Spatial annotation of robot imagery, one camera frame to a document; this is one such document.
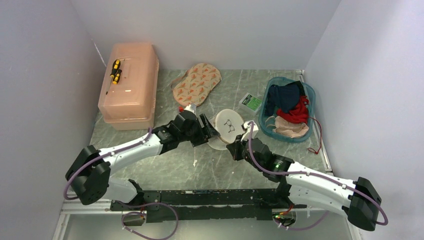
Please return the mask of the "white mesh laundry bag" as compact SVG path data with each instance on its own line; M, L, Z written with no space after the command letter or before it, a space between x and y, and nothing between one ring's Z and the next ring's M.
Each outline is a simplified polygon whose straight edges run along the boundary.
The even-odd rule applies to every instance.
M245 133L242 116L232 109L223 109L217 113L212 121L214 129L219 136L214 136L208 140L208 145L215 150L227 150L227 145L232 144L238 135Z

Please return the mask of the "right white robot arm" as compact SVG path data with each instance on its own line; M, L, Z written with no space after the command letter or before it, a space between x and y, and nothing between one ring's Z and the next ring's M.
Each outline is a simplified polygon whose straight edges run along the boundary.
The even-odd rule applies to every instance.
M308 168L291 158L273 153L258 138L237 139L228 144L233 160L244 160L268 180L278 183L276 203L309 205L336 213L354 226L372 232L378 223L382 199L370 180L338 178Z

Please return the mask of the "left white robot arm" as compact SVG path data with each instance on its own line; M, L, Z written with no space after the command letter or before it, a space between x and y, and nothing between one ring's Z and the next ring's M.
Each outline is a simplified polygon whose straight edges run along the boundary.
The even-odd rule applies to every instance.
M86 146L65 175L67 183L63 197L72 200L68 195L68 190L72 189L76 194L74 199L83 205L104 198L137 210L144 203L142 188L132 179L112 178L115 172L142 159L174 150L182 142L188 141L196 147L219 135L204 114L196 116L183 110L168 124L150 128L147 134L135 140L103 149Z

